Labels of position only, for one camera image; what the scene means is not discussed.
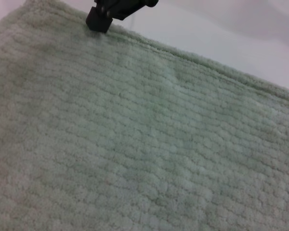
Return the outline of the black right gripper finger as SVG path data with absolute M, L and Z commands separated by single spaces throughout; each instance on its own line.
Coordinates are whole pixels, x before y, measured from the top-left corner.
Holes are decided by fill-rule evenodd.
M 91 31 L 106 33 L 113 19 L 125 20 L 143 7 L 155 7 L 159 0 L 95 0 L 86 24 Z

